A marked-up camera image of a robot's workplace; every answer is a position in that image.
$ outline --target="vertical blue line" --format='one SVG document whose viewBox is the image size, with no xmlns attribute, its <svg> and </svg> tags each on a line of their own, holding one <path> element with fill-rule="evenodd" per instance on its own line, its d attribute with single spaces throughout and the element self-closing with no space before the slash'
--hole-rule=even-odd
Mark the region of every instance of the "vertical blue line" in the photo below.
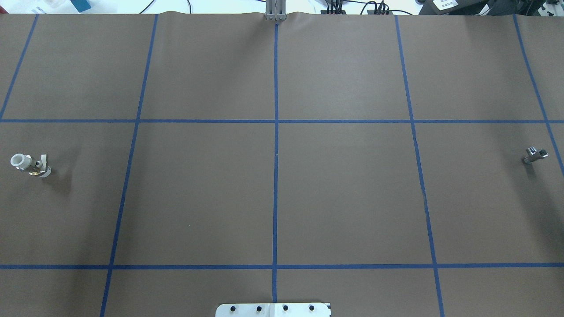
<svg viewBox="0 0 564 317">
<path fill-rule="evenodd" d="M 151 55 L 153 52 L 153 44 L 155 42 L 155 33 L 157 30 L 158 15 L 155 15 L 153 22 L 153 32 L 151 33 L 151 43 L 149 44 L 149 53 L 147 54 L 147 63 L 145 64 L 145 74 L 143 75 L 143 84 L 141 85 L 141 94 L 139 96 L 139 106 L 137 107 L 137 117 L 135 119 L 135 128 L 133 128 L 133 136 L 131 138 L 131 147 L 129 149 L 129 158 L 127 159 L 127 169 L 125 171 L 124 188 L 121 192 L 120 209 L 117 213 L 116 230 L 113 235 L 112 253 L 109 258 L 108 274 L 106 276 L 106 283 L 104 287 L 104 297 L 102 298 L 102 306 L 100 308 L 100 317 L 104 317 L 105 308 L 108 302 L 109 286 L 112 281 L 113 263 L 116 258 L 117 239 L 120 236 L 121 219 L 124 214 L 125 197 L 127 193 L 127 185 L 129 184 L 129 175 L 131 173 L 131 162 L 133 160 L 133 153 L 135 152 L 135 142 L 137 140 L 137 131 L 139 130 L 139 121 L 141 118 L 141 110 L 143 108 L 143 98 L 145 97 L 145 86 L 147 84 L 147 77 L 149 75 L 149 66 L 151 65 Z"/>
<path fill-rule="evenodd" d="M 37 25 L 37 19 L 39 19 L 39 14 L 36 14 L 35 19 L 33 19 L 32 28 L 29 30 L 28 34 L 28 39 L 25 41 L 24 49 L 21 51 L 20 60 L 17 61 L 16 70 L 14 71 L 14 75 L 12 76 L 12 81 L 10 82 L 10 86 L 8 87 L 8 91 L 6 92 L 6 98 L 4 98 L 2 110 L 0 110 L 0 120 L 4 116 L 4 111 L 6 111 L 6 107 L 8 106 L 8 100 L 10 99 L 10 94 L 12 94 L 12 89 L 14 88 L 14 84 L 16 83 L 17 74 L 20 72 L 21 64 L 24 61 L 25 52 L 27 52 L 29 42 L 32 39 L 33 31 L 35 30 L 35 26 Z"/>
<path fill-rule="evenodd" d="M 402 36 L 399 29 L 398 16 L 395 17 L 395 30 L 398 34 L 399 56 L 402 61 L 403 84 L 406 88 L 407 108 L 409 110 L 409 120 L 411 121 L 411 134 L 413 136 L 413 147 L 415 149 L 415 158 L 417 160 L 417 170 L 419 172 L 419 185 L 423 194 L 423 202 L 425 206 L 425 218 L 427 222 L 427 235 L 429 237 L 429 247 L 431 249 L 431 259 L 433 261 L 433 272 L 435 275 L 435 287 L 437 289 L 437 300 L 439 302 L 439 313 L 444 317 L 443 295 L 440 289 L 439 270 L 437 268 L 437 257 L 435 255 L 435 242 L 433 240 L 433 230 L 431 229 L 431 217 L 429 215 L 429 204 L 427 203 L 427 191 L 425 190 L 425 180 L 423 178 L 423 169 L 421 168 L 421 156 L 419 155 L 419 144 L 417 143 L 417 134 L 415 130 L 415 119 L 413 118 L 413 108 L 411 106 L 411 95 L 409 93 L 409 84 L 407 82 L 406 61 L 403 55 Z"/>
<path fill-rule="evenodd" d="M 274 25 L 274 192 L 272 207 L 272 302 L 277 298 L 278 264 L 278 23 Z"/>
<path fill-rule="evenodd" d="M 513 23 L 515 24 L 515 30 L 517 31 L 517 38 L 519 39 L 519 45 L 521 46 L 521 53 L 523 53 L 523 58 L 525 60 L 525 66 L 527 66 L 527 71 L 529 72 L 529 77 L 531 78 L 532 87 L 535 89 L 536 100 L 539 102 L 540 111 L 543 113 L 544 122 L 547 125 L 548 135 L 550 136 L 550 141 L 554 147 L 554 153 L 556 154 L 556 159 L 558 164 L 560 164 L 560 171 L 564 175 L 564 165 L 562 164 L 562 158 L 560 156 L 560 151 L 556 145 L 556 140 L 554 140 L 554 135 L 552 134 L 552 129 L 550 128 L 550 122 L 548 121 L 547 112 L 544 109 L 543 100 L 540 97 L 539 88 L 536 85 L 535 76 L 532 74 L 531 66 L 528 62 L 527 54 L 525 53 L 525 46 L 523 44 L 523 38 L 521 37 L 521 30 L 519 29 L 519 24 L 517 23 L 517 15 L 513 15 Z"/>
</svg>

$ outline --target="metal pipe fitting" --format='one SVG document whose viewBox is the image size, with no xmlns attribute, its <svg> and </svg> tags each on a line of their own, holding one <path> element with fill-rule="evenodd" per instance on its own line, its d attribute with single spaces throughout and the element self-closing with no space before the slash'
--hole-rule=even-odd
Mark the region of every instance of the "metal pipe fitting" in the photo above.
<svg viewBox="0 0 564 317">
<path fill-rule="evenodd" d="M 534 147 L 530 147 L 527 150 L 527 156 L 523 158 L 523 163 L 532 164 L 536 160 L 542 160 L 548 157 L 548 152 L 545 149 L 537 150 Z"/>
<path fill-rule="evenodd" d="M 51 174 L 51 167 L 47 163 L 47 154 L 41 154 L 41 159 L 36 161 L 29 155 L 18 153 L 12 156 L 10 164 L 17 170 L 28 172 L 31 176 L 45 178 Z"/>
</svg>

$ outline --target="white label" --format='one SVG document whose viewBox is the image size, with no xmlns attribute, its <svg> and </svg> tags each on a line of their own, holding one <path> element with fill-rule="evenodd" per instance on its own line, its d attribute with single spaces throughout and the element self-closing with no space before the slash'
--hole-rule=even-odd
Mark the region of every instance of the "white label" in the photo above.
<svg viewBox="0 0 564 317">
<path fill-rule="evenodd" d="M 446 10 L 448 8 L 456 7 L 458 3 L 456 0 L 433 0 L 433 3 L 439 8 L 439 10 Z"/>
</svg>

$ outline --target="white bracket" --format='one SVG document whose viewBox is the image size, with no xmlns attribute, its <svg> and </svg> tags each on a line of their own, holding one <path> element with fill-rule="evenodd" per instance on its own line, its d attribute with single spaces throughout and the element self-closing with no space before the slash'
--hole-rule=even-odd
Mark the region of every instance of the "white bracket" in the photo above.
<svg viewBox="0 0 564 317">
<path fill-rule="evenodd" d="M 286 0 L 266 0 L 265 18 L 272 21 L 286 20 Z"/>
<path fill-rule="evenodd" d="M 331 317 L 330 303 L 222 304 L 215 317 Z"/>
</svg>

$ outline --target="horizontal blue line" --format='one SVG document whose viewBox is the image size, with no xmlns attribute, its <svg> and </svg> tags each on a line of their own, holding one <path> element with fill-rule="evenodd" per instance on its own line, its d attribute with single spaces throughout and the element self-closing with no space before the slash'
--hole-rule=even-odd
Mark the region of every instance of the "horizontal blue line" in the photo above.
<svg viewBox="0 0 564 317">
<path fill-rule="evenodd" d="M 135 119 L 2 119 L 0 122 L 12 123 L 61 123 L 61 124 L 81 124 L 81 123 L 135 123 Z"/>
<path fill-rule="evenodd" d="M 4 264 L 0 270 L 107 270 L 109 265 Z M 114 270 L 272 270 L 270 264 L 240 265 L 113 265 Z M 402 268 L 434 268 L 433 264 L 280 264 L 278 270 L 370 270 Z M 564 262 L 517 263 L 438 263 L 436 268 L 511 268 L 564 267 Z"/>
<path fill-rule="evenodd" d="M 544 120 L 413 120 L 417 124 L 544 124 Z M 135 119 L 1 119 L 6 123 L 135 123 Z M 140 119 L 141 123 L 218 123 L 218 124 L 273 124 L 275 120 L 238 120 L 238 119 Z M 409 124 L 402 119 L 366 119 L 366 120 L 315 120 L 291 119 L 279 120 L 281 124 Z M 550 120 L 553 124 L 564 124 L 564 120 Z"/>
<path fill-rule="evenodd" d="M 282 264 L 279 270 L 361 270 L 383 268 L 433 268 L 430 264 Z"/>
<path fill-rule="evenodd" d="M 510 267 L 564 267 L 564 262 L 544 263 L 444 263 L 437 264 L 437 268 L 510 268 Z"/>
<path fill-rule="evenodd" d="M 270 264 L 241 265 L 114 265 L 114 270 L 270 270 Z"/>
<path fill-rule="evenodd" d="M 195 123 L 195 124 L 273 124 L 274 120 L 237 119 L 141 119 L 143 123 Z"/>
<path fill-rule="evenodd" d="M 107 270 L 107 265 L 4 264 L 0 270 Z"/>
</svg>

